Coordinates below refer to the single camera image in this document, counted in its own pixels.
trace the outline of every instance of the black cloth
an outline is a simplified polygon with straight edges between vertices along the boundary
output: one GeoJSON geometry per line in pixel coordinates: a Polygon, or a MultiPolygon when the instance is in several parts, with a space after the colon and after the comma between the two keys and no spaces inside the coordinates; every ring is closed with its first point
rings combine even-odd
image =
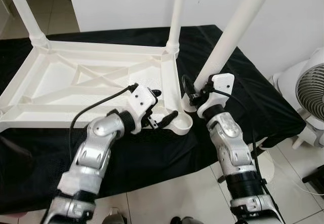
{"type": "MultiPolygon", "coordinates": [[[[112,43],[144,46],[165,46],[169,28],[144,28],[113,31],[50,35],[50,40],[112,43]]],[[[199,74],[222,31],[214,25],[183,27],[177,59],[179,79],[183,74],[193,80],[199,74]]],[[[19,69],[32,46],[29,39],[0,41],[0,93],[19,69]]],[[[246,56],[236,48],[222,72],[235,75],[232,94],[238,97],[253,115],[257,140],[268,137],[265,147],[272,147],[287,137],[300,133],[304,121],[281,95],[259,73],[246,56]]],[[[251,142],[247,115],[229,99],[226,108],[251,142]]],[[[100,197],[132,191],[167,179],[198,171],[216,162],[216,150],[209,138],[206,123],[196,114],[194,125],[184,136],[169,130],[143,130],[118,140],[112,148],[107,174],[100,197]]],[[[67,129],[8,129],[0,135],[24,148],[32,159],[32,167],[22,167],[24,160],[4,157],[8,148],[0,139],[0,213],[47,208],[63,171],[68,169],[67,129]]],[[[85,131],[75,131],[76,151],[85,138],[85,131]]]]}

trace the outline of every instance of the black cable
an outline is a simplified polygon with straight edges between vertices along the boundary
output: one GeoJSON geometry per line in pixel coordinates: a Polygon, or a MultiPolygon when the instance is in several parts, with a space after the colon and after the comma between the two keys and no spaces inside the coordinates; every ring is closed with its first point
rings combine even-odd
{"type": "Polygon", "coordinates": [[[281,215],[281,213],[279,211],[278,205],[275,203],[274,198],[272,197],[270,191],[268,190],[265,182],[262,180],[262,176],[261,176],[261,172],[260,172],[260,167],[259,167],[259,161],[258,161],[258,154],[257,154],[257,143],[256,143],[256,140],[255,140],[255,135],[254,135],[254,132],[255,132],[254,131],[254,125],[253,125],[252,117],[251,117],[248,109],[245,107],[245,105],[238,98],[236,98],[235,96],[233,96],[231,94],[228,94],[226,92],[222,92],[222,91],[219,91],[219,90],[216,90],[216,89],[213,89],[213,92],[215,92],[217,94],[221,94],[221,95],[227,96],[227,97],[229,97],[231,99],[234,99],[238,104],[240,104],[240,106],[244,109],[244,111],[248,115],[248,118],[249,118],[249,121],[250,121],[250,125],[251,125],[251,136],[252,136],[252,146],[253,146],[253,158],[254,158],[254,164],[255,164],[255,168],[257,170],[257,174],[260,177],[261,185],[262,185],[265,193],[270,196],[270,198],[271,198],[271,200],[272,200],[272,202],[274,204],[274,207],[276,208],[278,214],[280,215],[280,217],[282,218],[283,222],[285,223],[284,218],[282,217],[282,215],[281,215]]]}
{"type": "Polygon", "coordinates": [[[73,131],[73,128],[74,128],[74,125],[75,125],[75,122],[77,121],[77,119],[82,115],[84,114],[86,111],[89,111],[90,109],[93,109],[94,107],[100,105],[100,104],[103,104],[104,102],[107,102],[111,99],[114,99],[115,97],[118,97],[120,95],[122,95],[123,93],[125,93],[126,91],[128,90],[134,90],[134,87],[137,87],[137,84],[135,85],[132,85],[132,86],[127,86],[125,89],[117,92],[116,94],[112,95],[112,96],[109,96],[101,101],[98,101],[88,107],[86,107],[85,109],[83,109],[82,111],[80,111],[72,120],[71,124],[70,124],[70,128],[69,128],[69,156],[70,156],[70,163],[72,163],[72,160],[73,160],[73,156],[72,156],[72,131],[73,131]]]}

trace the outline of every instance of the fan grille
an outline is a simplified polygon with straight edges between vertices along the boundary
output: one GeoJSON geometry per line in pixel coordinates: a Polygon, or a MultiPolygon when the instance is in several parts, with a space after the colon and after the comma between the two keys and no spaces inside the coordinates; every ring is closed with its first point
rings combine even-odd
{"type": "Polygon", "coordinates": [[[297,97],[307,111],[324,121],[324,64],[308,70],[301,76],[297,97]]]}

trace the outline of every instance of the floor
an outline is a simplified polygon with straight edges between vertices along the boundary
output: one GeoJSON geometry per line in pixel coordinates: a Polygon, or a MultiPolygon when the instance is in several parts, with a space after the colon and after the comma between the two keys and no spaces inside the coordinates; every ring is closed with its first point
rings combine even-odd
{"type": "MultiPolygon", "coordinates": [[[[79,28],[69,0],[28,0],[40,28],[45,34],[78,32],[79,28]]],[[[14,5],[10,6],[13,20],[1,39],[28,36],[14,5]]],[[[291,148],[293,140],[286,139],[269,150],[276,162],[275,175],[269,183],[287,224],[323,224],[324,199],[301,191],[314,192],[304,185],[301,178],[324,164],[324,149],[307,144],[298,150],[291,148]]],[[[222,175],[220,165],[215,163],[197,173],[161,182],[143,189],[108,198],[98,199],[94,218],[89,223],[101,223],[110,207],[118,207],[128,223],[168,224],[175,216],[194,216],[206,224],[235,223],[229,210],[230,195],[226,183],[218,184],[222,175]]],[[[0,216],[0,222],[15,224],[39,223],[44,210],[27,213],[24,217],[0,216]]]]}

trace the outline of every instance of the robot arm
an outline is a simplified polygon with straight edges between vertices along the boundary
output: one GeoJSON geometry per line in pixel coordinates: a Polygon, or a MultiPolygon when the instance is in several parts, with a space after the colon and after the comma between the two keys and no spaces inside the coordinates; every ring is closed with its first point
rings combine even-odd
{"type": "Polygon", "coordinates": [[[264,193],[241,128],[224,110],[228,97],[215,92],[231,94],[234,76],[229,73],[210,76],[200,93],[196,93],[188,77],[184,76],[182,82],[190,105],[195,106],[198,116],[207,121],[210,138],[232,196],[230,209],[237,217],[237,223],[284,223],[271,196],[264,193]]]}
{"type": "MultiPolygon", "coordinates": [[[[95,198],[105,176],[111,145],[125,134],[137,134],[142,126],[158,123],[151,118],[160,92],[137,86],[128,98],[125,110],[113,110],[105,117],[96,118],[87,127],[87,138],[80,145],[68,172],[58,184],[58,194],[43,217],[43,224],[86,223],[93,216],[95,198]]],[[[166,116],[168,124],[177,116],[166,116]]]]}

